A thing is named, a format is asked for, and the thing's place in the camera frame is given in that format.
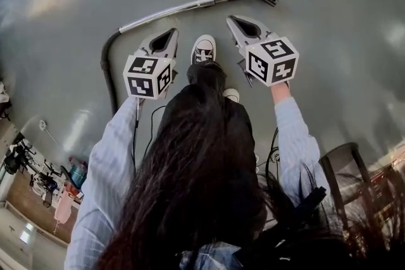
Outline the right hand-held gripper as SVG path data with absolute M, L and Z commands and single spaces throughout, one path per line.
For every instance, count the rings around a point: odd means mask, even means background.
M 267 87 L 295 77 L 299 53 L 288 38 L 247 16 L 233 15 L 226 22 L 235 45 L 242 48 L 248 74 Z M 248 45 L 251 40 L 261 41 Z

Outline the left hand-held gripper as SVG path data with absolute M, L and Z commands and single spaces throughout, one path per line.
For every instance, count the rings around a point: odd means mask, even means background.
M 165 98 L 175 78 L 174 67 L 178 30 L 169 28 L 147 36 L 139 46 L 143 55 L 130 55 L 123 71 L 123 79 L 130 97 L 141 99 Z

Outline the silver vacuum tube with hose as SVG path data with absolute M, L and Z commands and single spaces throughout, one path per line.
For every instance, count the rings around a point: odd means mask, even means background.
M 167 8 L 167 9 L 161 10 L 159 12 L 145 16 L 139 20 L 136 20 L 136 21 L 128 23 L 124 26 L 121 26 L 118 29 L 118 31 L 121 34 L 124 34 L 126 32 L 129 32 L 130 30 L 133 30 L 140 26 L 146 25 L 148 23 L 152 23 L 152 22 L 154 22 L 156 20 L 160 20 L 162 18 L 166 18 L 166 17 L 172 16 L 172 15 L 176 15 L 176 14 L 194 10 L 194 9 L 207 8 L 207 7 L 214 6 L 216 4 L 227 2 L 227 1 L 228 0 L 195 0 L 195 1 L 191 1 L 191 2 L 188 2 L 185 4 Z

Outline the person's right forearm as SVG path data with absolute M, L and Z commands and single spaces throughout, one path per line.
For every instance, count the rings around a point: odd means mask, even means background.
M 278 127 L 280 169 L 283 177 L 298 174 L 302 165 L 312 167 L 320 158 L 316 139 L 310 135 L 297 102 L 286 83 L 271 87 Z

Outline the person's left forearm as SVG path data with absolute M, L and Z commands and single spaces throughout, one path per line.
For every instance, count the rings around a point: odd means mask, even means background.
M 135 171 L 132 146 L 139 108 L 138 98 L 129 97 L 107 123 L 90 154 L 90 187 L 120 188 L 131 179 Z

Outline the handheld tool with blue body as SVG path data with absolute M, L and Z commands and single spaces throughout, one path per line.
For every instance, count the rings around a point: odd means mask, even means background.
M 70 184 L 68 191 L 78 200 L 82 200 L 82 185 L 87 178 L 88 164 L 86 161 L 79 161 L 73 156 L 68 158 L 67 169 L 61 166 L 61 172 L 65 176 L 65 182 Z

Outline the person's left shoe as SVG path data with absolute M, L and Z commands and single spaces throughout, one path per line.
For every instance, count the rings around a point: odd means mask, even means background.
M 204 34 L 194 43 L 190 55 L 191 64 L 214 62 L 216 60 L 216 41 L 213 36 Z

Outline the person's shoe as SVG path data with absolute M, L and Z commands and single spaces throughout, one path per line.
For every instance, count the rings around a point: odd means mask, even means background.
M 236 89 L 232 89 L 232 88 L 225 89 L 223 92 L 223 96 L 236 103 L 239 103 L 239 101 L 240 101 L 240 94 Z
M 216 41 L 213 36 L 204 34 L 194 43 L 190 55 L 191 64 L 214 62 L 216 60 Z

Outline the person's black trousers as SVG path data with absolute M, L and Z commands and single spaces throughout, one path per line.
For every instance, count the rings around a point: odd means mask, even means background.
M 251 120 L 243 105 L 223 95 L 226 78 L 217 63 L 192 64 L 189 84 L 165 108 L 155 146 L 170 156 L 219 160 L 254 171 Z

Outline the person's right shoe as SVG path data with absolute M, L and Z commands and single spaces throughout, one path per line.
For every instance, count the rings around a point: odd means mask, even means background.
M 236 89 L 232 89 L 232 88 L 225 89 L 223 92 L 223 96 L 236 103 L 239 103 L 239 101 L 240 101 L 240 94 Z

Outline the pink cloth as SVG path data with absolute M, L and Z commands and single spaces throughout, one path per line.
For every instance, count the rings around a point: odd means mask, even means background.
M 67 190 L 65 190 L 60 195 L 58 205 L 54 213 L 54 219 L 56 220 L 56 227 L 54 229 L 54 233 L 56 233 L 56 230 L 60 224 L 65 224 L 68 221 L 72 211 L 72 203 L 73 198 L 70 196 L 70 193 Z

